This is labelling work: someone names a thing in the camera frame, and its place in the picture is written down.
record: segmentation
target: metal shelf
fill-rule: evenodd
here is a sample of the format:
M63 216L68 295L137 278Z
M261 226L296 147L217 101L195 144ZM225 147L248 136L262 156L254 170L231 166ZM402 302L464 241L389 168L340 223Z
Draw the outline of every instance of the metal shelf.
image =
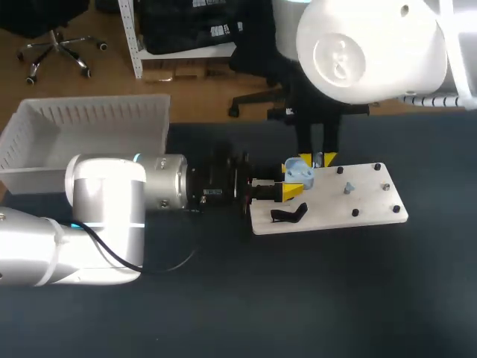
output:
M168 60L179 58L230 57L235 49L235 43L223 43L221 45L197 48L195 50L177 52L174 54L150 54L143 49L139 52L139 58L141 60Z
M136 36L134 25L134 5L133 0L118 0L121 10L121 18L126 33L127 45L131 61L133 62L134 74L136 78L142 78L143 60L166 60L166 59L188 59L188 58L212 58L212 57L230 57L235 51L234 43L224 43L217 46L197 48L195 50L177 52L174 54L150 54L145 49L139 50L140 45Z

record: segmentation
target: white plastic crate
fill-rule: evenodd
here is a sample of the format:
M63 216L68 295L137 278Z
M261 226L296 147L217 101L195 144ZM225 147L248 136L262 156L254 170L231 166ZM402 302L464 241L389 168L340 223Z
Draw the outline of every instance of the white plastic crate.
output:
M28 99L0 136L0 180L12 194L64 192L77 154L164 154L168 95Z

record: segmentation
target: black table surface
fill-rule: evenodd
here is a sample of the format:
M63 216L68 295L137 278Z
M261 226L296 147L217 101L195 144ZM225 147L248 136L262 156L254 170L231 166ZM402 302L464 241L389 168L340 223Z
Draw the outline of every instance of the black table surface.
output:
M386 163L406 224L253 236L232 210L149 216L146 266L197 256L123 286L2 287L1 355L476 357L476 138L475 113L346 118L337 164ZM168 152L221 139L257 163L296 148L280 124L173 125ZM63 195L4 204L70 215Z

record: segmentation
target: light blue plastic part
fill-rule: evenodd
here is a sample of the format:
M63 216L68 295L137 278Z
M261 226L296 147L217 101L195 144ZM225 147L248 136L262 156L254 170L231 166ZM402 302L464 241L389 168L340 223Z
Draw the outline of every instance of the light blue plastic part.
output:
M315 183L315 171L302 158L290 158L285 162L285 183L303 184L310 190Z

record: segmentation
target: white shelf post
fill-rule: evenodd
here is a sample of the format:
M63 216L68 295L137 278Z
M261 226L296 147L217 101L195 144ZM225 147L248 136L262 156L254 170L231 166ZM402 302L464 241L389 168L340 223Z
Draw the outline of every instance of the white shelf post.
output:
M133 0L118 0L121 10L122 24L126 33L129 53L133 61L134 74L136 78L142 78L142 61L139 58L139 42L136 37L136 28L134 26L134 2Z

